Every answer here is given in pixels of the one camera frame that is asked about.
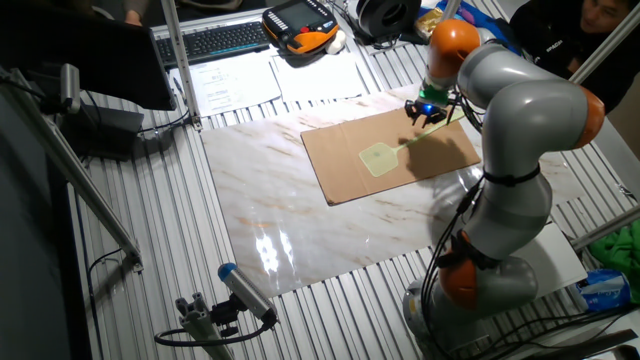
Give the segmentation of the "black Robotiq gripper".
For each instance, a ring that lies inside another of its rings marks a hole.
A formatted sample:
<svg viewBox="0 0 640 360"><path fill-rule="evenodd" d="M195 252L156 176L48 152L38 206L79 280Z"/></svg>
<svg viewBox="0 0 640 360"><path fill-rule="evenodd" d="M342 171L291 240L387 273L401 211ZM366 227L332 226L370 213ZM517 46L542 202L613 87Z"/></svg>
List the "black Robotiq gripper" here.
<svg viewBox="0 0 640 360"><path fill-rule="evenodd" d="M433 126L448 117L448 112L444 108L421 101L406 100L404 110L412 120L412 126L422 118L424 128Z"/></svg>

